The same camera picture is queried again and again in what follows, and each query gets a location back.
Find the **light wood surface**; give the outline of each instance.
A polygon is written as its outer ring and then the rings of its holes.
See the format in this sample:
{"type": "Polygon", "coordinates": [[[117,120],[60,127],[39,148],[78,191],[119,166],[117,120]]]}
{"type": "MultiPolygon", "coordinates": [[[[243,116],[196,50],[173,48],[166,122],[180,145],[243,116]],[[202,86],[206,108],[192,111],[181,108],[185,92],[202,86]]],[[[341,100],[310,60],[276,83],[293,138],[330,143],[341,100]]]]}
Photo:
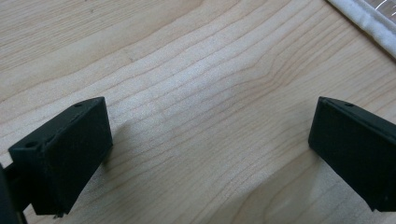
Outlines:
{"type": "Polygon", "coordinates": [[[0,162],[105,96],[115,146],[30,223],[395,223],[307,144],[320,95],[396,122],[396,66],[322,0],[2,1],[0,162]]]}

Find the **black plastic part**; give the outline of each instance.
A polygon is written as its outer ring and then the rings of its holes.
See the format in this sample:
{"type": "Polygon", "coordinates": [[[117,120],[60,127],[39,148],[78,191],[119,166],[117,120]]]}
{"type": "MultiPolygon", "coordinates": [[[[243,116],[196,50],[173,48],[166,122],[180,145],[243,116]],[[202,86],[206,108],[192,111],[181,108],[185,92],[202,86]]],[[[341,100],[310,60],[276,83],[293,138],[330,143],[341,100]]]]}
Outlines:
{"type": "Polygon", "coordinates": [[[368,203],[396,211],[396,125],[353,104],[320,97],[309,146],[368,203]]]}
{"type": "Polygon", "coordinates": [[[105,98],[70,106],[9,149],[14,209],[31,203],[38,215],[68,214],[111,147],[105,98]]]}
{"type": "Polygon", "coordinates": [[[13,202],[13,196],[9,189],[7,175],[0,164],[0,223],[20,224],[26,223],[26,219],[13,202]]]}

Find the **wood grain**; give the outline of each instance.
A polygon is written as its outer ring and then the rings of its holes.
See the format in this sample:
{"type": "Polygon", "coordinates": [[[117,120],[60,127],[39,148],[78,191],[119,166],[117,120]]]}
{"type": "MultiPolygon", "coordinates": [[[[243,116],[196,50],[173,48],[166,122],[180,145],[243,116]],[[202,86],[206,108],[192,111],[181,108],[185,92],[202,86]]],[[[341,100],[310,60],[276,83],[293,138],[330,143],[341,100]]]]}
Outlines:
{"type": "Polygon", "coordinates": [[[0,162],[106,97],[115,146],[62,219],[394,223],[307,144],[320,95],[396,121],[396,66],[325,1],[0,3],[0,162]]]}

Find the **black plastic block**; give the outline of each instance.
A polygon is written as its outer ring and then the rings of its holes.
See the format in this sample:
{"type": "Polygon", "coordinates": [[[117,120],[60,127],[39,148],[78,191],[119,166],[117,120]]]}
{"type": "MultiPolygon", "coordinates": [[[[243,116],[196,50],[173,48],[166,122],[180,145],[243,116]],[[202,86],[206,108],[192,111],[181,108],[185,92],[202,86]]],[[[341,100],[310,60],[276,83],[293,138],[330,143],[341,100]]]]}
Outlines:
{"type": "Polygon", "coordinates": [[[38,215],[68,214],[112,146],[105,98],[72,105],[9,149],[38,215]]]}
{"type": "Polygon", "coordinates": [[[320,97],[309,146],[371,207],[396,211],[396,126],[347,102],[320,97]]]}

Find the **small hole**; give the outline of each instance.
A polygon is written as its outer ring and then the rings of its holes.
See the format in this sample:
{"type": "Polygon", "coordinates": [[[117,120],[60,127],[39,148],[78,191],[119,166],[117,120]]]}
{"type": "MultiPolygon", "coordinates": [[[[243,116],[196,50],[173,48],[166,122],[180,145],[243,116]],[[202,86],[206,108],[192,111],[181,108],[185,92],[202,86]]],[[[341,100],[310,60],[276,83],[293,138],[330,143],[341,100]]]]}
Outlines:
{"type": "Polygon", "coordinates": [[[25,145],[25,147],[35,147],[35,146],[37,146],[37,142],[30,142],[30,143],[27,143],[26,145],[25,145]]]}

